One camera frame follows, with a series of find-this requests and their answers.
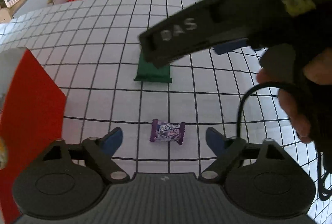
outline human hand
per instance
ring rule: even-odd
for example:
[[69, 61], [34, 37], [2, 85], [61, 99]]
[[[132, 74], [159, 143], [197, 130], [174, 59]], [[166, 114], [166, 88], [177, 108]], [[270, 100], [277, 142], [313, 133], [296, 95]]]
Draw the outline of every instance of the human hand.
[[[303, 73], [307, 79], [314, 83], [319, 85], [331, 85], [332, 49], [327, 48], [321, 54], [317, 55], [303, 68]], [[269, 75], [264, 69], [260, 70], [256, 79], [258, 83], [280, 81]], [[292, 95], [280, 89], [278, 92], [278, 100], [280, 107], [289, 116], [290, 122], [297, 131], [299, 139], [305, 144], [311, 142], [311, 139], [309, 138], [310, 122], [303, 114], [298, 112], [298, 106]]]

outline green chocolate bar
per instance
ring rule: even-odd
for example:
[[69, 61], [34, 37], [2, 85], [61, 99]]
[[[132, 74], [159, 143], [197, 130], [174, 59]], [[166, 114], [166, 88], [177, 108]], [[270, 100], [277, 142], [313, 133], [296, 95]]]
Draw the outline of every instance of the green chocolate bar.
[[136, 78], [134, 78], [134, 81], [172, 83], [170, 69], [169, 65], [157, 69], [152, 63], [147, 63], [144, 60], [143, 52], [141, 52], [139, 56], [137, 75]]

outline red box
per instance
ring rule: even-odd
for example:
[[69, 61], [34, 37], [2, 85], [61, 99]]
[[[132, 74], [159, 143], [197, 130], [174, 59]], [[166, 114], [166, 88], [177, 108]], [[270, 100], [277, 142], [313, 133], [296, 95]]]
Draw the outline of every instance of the red box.
[[66, 97], [26, 48], [1, 52], [0, 69], [0, 137], [8, 156], [0, 170], [0, 213], [4, 223], [10, 224], [20, 216], [12, 196], [13, 182], [51, 142], [61, 138]]

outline white table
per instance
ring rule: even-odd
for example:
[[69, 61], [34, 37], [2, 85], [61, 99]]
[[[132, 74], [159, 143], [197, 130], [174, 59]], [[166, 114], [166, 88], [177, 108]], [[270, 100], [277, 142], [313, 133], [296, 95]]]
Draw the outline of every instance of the white table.
[[[121, 127], [123, 144], [114, 160], [131, 176], [136, 171], [199, 174], [215, 159], [205, 142], [206, 129], [235, 135], [240, 96], [256, 83], [263, 51], [242, 48], [218, 56], [205, 50], [171, 64], [172, 84], [133, 81], [140, 53], [137, 35], [194, 2], [86, 0], [56, 5], [0, 24], [0, 51], [29, 48], [67, 95], [62, 132], [67, 143]], [[294, 135], [276, 94], [267, 88], [248, 99], [242, 136], [251, 143], [275, 139], [316, 180], [314, 146]], [[154, 118], [185, 122], [183, 145], [149, 142]], [[309, 215], [325, 221], [332, 213], [327, 204], [315, 201]]]

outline purple candy wrapper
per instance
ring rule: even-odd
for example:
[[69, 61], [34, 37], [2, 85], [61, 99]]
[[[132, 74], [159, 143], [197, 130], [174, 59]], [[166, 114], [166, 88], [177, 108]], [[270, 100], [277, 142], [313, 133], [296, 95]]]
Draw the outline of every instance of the purple candy wrapper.
[[158, 119], [152, 121], [150, 141], [176, 141], [182, 145], [185, 135], [185, 123], [171, 124]]

